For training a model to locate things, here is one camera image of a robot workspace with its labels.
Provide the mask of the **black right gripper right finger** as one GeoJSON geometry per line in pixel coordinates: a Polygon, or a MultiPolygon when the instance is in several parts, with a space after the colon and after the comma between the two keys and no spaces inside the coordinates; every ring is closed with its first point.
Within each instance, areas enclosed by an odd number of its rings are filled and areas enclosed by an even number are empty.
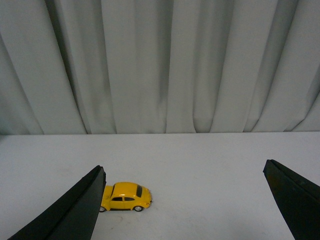
{"type": "Polygon", "coordinates": [[[289,230],[296,240],[320,238],[320,187],[274,159],[264,176],[289,230]]]}

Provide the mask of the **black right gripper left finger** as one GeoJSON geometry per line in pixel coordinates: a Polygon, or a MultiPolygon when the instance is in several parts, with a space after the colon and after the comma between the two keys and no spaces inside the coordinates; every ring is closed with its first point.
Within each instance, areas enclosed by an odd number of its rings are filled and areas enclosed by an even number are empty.
{"type": "Polygon", "coordinates": [[[90,240],[106,186],[97,165],[11,240],[90,240]]]}

